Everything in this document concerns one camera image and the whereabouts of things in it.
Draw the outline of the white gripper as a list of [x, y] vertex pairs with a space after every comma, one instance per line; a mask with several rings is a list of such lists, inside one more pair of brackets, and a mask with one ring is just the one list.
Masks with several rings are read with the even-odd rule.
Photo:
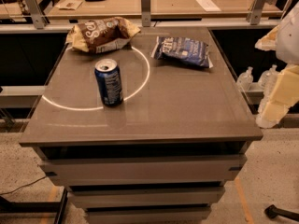
[[260, 38], [256, 49], [276, 50], [277, 58], [288, 64], [268, 80], [260, 102], [256, 123], [261, 128], [272, 128], [299, 102], [299, 3], [280, 25]]

